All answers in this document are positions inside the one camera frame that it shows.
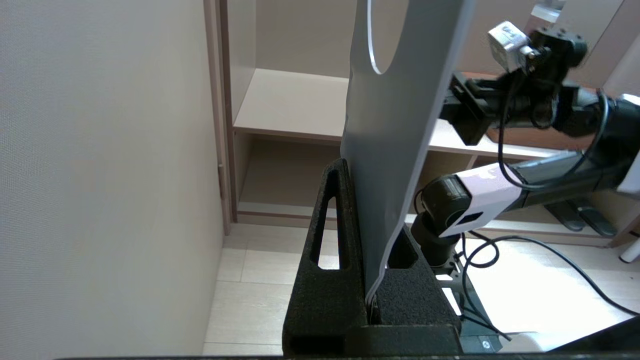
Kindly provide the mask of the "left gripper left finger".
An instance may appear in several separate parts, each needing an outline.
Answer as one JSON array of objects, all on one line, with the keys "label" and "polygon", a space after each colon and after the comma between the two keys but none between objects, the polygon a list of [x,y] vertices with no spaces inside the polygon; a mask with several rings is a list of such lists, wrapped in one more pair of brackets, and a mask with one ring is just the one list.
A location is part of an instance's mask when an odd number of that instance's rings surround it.
[{"label": "left gripper left finger", "polygon": [[[338,269],[319,265],[329,202],[336,201]],[[355,190],[340,158],[323,171],[282,326],[286,357],[342,356],[348,333],[368,323]]]}]

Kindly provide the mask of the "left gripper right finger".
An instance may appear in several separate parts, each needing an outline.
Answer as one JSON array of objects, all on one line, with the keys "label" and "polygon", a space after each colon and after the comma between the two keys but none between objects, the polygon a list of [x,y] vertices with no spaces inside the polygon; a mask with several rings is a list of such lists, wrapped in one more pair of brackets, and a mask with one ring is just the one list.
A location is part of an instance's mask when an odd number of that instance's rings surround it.
[{"label": "left gripper right finger", "polygon": [[461,322],[409,228],[398,234],[375,292],[374,353],[461,353]]}]

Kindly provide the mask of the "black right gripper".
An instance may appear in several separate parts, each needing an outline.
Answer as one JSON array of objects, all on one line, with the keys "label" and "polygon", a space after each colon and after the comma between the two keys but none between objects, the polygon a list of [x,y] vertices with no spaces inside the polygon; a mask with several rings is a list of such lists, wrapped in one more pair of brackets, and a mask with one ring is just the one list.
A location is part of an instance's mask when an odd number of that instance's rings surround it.
[{"label": "black right gripper", "polygon": [[453,73],[439,118],[448,121],[462,143],[477,146],[499,124],[506,86],[496,79],[473,79]]}]

